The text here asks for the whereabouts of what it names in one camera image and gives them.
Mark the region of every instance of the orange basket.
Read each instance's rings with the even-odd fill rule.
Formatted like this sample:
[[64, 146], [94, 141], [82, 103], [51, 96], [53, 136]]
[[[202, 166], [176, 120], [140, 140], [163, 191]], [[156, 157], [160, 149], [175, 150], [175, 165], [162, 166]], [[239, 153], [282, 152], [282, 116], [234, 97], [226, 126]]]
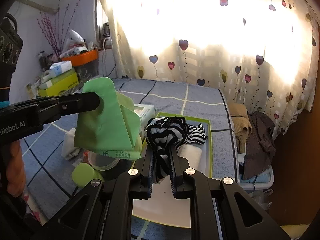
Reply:
[[87, 64], [90, 61], [93, 61], [98, 58], [98, 50], [94, 49], [79, 55], [74, 55], [70, 57], [62, 58], [62, 61], [70, 60], [73, 67], [81, 66]]

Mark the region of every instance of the bed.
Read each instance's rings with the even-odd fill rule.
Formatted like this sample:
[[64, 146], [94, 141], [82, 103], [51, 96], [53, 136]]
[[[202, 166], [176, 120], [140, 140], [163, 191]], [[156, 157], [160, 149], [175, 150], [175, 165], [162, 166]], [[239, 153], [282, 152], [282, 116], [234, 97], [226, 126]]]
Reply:
[[[237, 183], [239, 167], [233, 123], [223, 93], [214, 88], [153, 80], [114, 79], [117, 91], [134, 104], [154, 105], [168, 112], [208, 119], [212, 133], [212, 178], [231, 177]], [[64, 134], [76, 127], [77, 114], [64, 116], [21, 140], [28, 191], [43, 213], [51, 218], [69, 199], [76, 185], [71, 180], [75, 160], [64, 160]]]

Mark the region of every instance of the heart patterned curtain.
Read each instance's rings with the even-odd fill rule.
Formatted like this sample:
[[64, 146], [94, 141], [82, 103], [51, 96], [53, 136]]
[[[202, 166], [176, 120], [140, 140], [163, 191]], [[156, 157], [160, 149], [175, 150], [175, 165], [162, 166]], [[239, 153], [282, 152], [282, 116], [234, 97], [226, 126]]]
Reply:
[[100, 1], [118, 76], [218, 88], [274, 120], [274, 138], [311, 110], [319, 35], [304, 0]]

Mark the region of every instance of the green plastic lid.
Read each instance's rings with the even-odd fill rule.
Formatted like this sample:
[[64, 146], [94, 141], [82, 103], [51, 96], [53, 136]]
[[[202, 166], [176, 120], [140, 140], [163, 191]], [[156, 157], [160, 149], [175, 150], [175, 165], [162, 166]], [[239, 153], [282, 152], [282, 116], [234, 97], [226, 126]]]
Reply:
[[71, 174], [71, 178], [78, 187], [84, 187], [93, 179], [104, 181], [101, 174], [95, 171], [94, 168], [87, 163], [80, 163], [76, 166]]

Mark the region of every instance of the silver bolt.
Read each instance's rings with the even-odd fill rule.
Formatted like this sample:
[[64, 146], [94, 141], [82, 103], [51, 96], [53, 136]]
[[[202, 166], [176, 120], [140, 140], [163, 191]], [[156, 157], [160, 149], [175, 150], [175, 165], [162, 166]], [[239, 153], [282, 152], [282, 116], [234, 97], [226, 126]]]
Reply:
[[131, 169], [128, 171], [129, 175], [136, 175], [136, 174], [138, 174], [138, 172], [139, 171], [137, 169]]
[[193, 168], [188, 168], [184, 172], [189, 175], [193, 175], [196, 173], [196, 171]]
[[231, 185], [233, 183], [233, 179], [227, 177], [223, 179], [223, 182], [227, 185]]
[[91, 180], [91, 182], [90, 182], [91, 186], [93, 186], [93, 187], [99, 186], [100, 183], [101, 183], [101, 181], [100, 181], [99, 179], [93, 179], [93, 180]]

